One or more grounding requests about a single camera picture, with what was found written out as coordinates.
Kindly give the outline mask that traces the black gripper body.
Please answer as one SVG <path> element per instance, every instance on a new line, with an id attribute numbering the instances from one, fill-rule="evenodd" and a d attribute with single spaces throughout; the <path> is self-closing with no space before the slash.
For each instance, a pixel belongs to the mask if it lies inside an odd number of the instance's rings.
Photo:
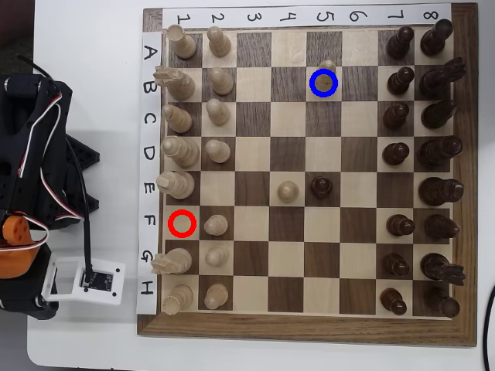
<path id="1" fill-rule="evenodd" d="M 32 299 L 41 293 L 50 262 L 50 248 L 45 243 L 39 249 L 31 267 L 19 277 L 1 279 L 1 300 Z"/>

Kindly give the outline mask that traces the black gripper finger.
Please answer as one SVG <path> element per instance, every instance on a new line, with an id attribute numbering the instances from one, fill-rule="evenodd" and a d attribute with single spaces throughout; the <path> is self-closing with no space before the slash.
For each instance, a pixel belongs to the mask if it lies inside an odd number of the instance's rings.
<path id="1" fill-rule="evenodd" d="M 58 301 L 33 301 L 29 304 L 29 310 L 26 312 L 26 314 L 38 320 L 50 320 L 56 315 L 58 309 Z"/>

